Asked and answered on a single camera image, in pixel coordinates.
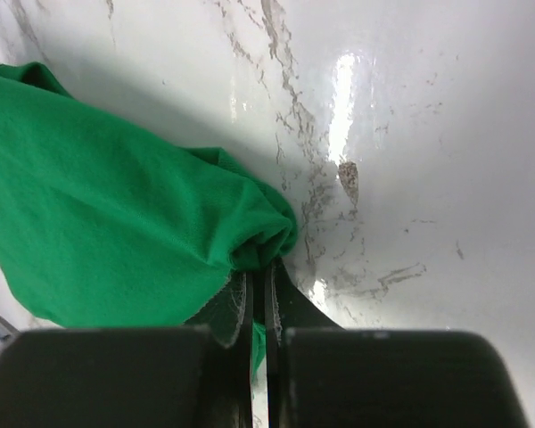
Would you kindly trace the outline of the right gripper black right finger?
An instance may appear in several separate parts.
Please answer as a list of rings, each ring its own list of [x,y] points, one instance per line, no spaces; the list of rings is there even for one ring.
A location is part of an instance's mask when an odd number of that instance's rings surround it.
[[[313,346],[344,331],[300,291],[281,259],[269,265],[264,279],[267,346]]]

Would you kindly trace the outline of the green t shirt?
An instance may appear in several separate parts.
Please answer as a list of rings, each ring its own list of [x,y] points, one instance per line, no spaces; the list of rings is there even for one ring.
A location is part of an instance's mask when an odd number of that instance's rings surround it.
[[[286,199],[226,151],[185,148],[0,64],[0,268],[63,327],[181,325],[296,244]]]

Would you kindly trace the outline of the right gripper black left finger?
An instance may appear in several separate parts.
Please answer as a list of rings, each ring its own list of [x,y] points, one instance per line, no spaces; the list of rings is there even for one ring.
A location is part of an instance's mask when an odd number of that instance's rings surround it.
[[[244,324],[250,285],[248,273],[232,273],[221,290],[184,325],[207,327],[220,345],[234,345]]]

